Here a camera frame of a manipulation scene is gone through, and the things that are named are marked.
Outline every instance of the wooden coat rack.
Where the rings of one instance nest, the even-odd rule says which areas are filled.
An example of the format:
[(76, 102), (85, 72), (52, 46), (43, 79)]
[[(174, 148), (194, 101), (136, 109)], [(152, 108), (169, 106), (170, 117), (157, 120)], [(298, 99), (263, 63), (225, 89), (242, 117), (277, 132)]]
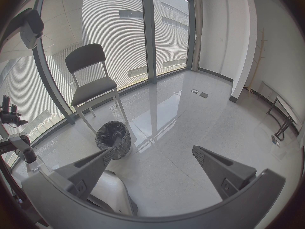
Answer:
[(265, 50), (265, 48), (264, 48), (264, 42), (267, 41), (267, 40), (265, 40), (265, 38), (264, 38), (264, 28), (263, 28), (263, 31), (261, 31), (261, 30), (259, 30), (259, 31), (263, 34), (263, 35), (262, 35), (262, 40), (261, 40), (261, 47), (259, 47), (259, 46), (257, 45), (257, 47), (260, 49), (260, 56), (258, 57), (258, 61), (257, 61), (257, 62), (256, 62), (256, 60), (254, 59), (254, 61), (255, 61), (255, 63), (256, 63), (256, 69), (255, 69), (255, 71), (254, 71), (254, 74), (253, 74), (252, 80), (251, 80), (251, 82), (250, 82), (250, 85), (249, 85), (249, 86), (244, 86), (244, 88), (246, 88), (246, 89), (248, 90), (248, 92), (249, 92), (248, 95), (249, 95), (249, 96), (250, 96), (250, 92), (252, 92), (251, 85), (252, 85), (253, 80), (254, 80), (254, 77), (255, 77), (255, 75), (256, 75), (258, 66), (259, 66), (259, 64), (260, 64), (261, 59), (264, 58), (264, 57), (262, 57), (263, 49)]

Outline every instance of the building window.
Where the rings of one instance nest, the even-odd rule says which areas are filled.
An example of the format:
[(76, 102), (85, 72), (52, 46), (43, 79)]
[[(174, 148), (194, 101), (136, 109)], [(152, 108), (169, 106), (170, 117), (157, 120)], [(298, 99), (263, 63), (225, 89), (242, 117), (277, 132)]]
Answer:
[(185, 24), (182, 24), (182, 23), (180, 23), (178, 21), (175, 21), (175, 20), (163, 17), (163, 16), (162, 16), (162, 23), (165, 23), (165, 24), (168, 24), (168, 25), (172, 25), (172, 26), (175, 26), (175, 27), (187, 30), (187, 31), (189, 30), (189, 26), (187, 26)]
[(143, 66), (143, 67), (140, 67), (140, 68), (136, 68), (136, 69), (127, 71), (127, 72), (128, 72), (128, 78), (133, 78), (133, 77), (141, 75), (141, 74), (146, 74), (147, 73), (147, 67)]
[(182, 14), (183, 16), (185, 16), (185, 17), (187, 17), (187, 18), (189, 17), (188, 14), (182, 12), (181, 10), (179, 10), (179, 9), (177, 9), (177, 8), (174, 8), (173, 6), (170, 6), (169, 4), (166, 4), (165, 2), (161, 2), (161, 5), (164, 6), (164, 7), (169, 8), (170, 10), (174, 10), (174, 11), (177, 12), (177, 13), (180, 13), (180, 14)]
[(120, 18), (143, 19), (142, 11), (119, 10)]
[(166, 61), (166, 62), (163, 62), (163, 68), (175, 66), (175, 65), (183, 64), (183, 63), (186, 63), (186, 59)]

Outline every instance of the trash bin liner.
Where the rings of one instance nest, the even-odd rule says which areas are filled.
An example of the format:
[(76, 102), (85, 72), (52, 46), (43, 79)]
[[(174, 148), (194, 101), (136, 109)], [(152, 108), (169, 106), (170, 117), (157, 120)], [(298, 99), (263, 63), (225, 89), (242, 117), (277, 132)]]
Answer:
[(112, 159), (118, 160), (130, 150), (131, 138), (126, 125), (119, 121), (109, 121), (97, 131), (95, 143), (100, 150), (114, 147)]

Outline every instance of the chair backrest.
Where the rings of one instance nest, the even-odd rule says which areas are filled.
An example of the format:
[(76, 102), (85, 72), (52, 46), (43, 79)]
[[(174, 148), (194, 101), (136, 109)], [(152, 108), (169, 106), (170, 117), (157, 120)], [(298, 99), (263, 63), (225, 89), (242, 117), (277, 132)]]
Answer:
[(105, 60), (105, 54), (101, 45), (93, 43), (79, 47), (69, 53), (66, 57), (66, 66), (68, 71), (73, 74), (76, 71)]

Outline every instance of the floor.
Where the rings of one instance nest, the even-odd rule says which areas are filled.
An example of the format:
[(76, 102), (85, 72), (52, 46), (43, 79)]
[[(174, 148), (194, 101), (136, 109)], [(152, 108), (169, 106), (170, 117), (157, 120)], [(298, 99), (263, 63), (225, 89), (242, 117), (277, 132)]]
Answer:
[[(197, 89), (209, 96), (191, 92)], [(266, 115), (269, 105), (242, 91), (229, 101), (232, 83), (204, 72), (184, 71), (121, 97), (132, 136), (130, 154), (112, 160), (107, 169), (125, 183), (139, 216), (193, 212), (221, 201), (216, 189), (192, 155), (199, 145), (257, 169), (270, 168), (286, 178), (282, 193), (257, 228), (264, 228), (286, 204), (302, 169), (302, 151), (292, 130), (278, 148), (271, 135), (279, 126)], [(86, 114), (98, 129), (110, 120), (123, 121), (113, 101)], [(98, 151), (93, 133), (81, 119), (39, 145), (36, 153), (58, 168)], [(24, 163), (14, 174), (27, 176)]]

